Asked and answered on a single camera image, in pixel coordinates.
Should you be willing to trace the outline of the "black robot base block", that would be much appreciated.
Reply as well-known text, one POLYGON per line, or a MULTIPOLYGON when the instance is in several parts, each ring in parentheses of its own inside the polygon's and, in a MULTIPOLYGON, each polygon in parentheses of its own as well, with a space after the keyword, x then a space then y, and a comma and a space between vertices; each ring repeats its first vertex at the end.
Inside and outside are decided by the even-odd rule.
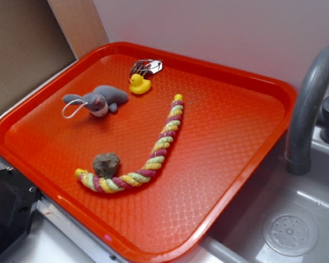
POLYGON ((13 167, 0 170, 0 259, 29 234, 38 187, 13 167))

